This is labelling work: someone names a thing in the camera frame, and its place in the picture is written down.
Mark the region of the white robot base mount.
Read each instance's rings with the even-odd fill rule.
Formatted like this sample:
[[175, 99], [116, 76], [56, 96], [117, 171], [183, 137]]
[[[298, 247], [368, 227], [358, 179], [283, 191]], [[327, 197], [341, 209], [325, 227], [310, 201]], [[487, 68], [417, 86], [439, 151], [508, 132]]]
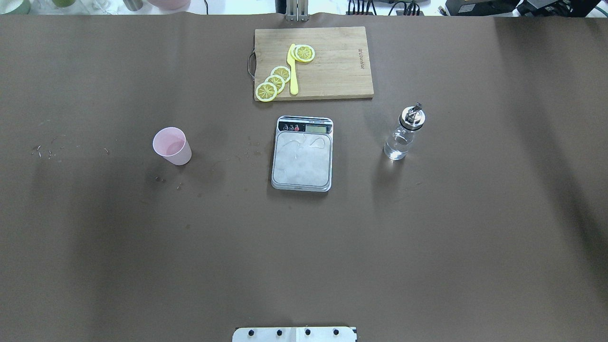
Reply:
[[241, 327], [235, 329], [233, 342], [357, 342], [356, 327]]

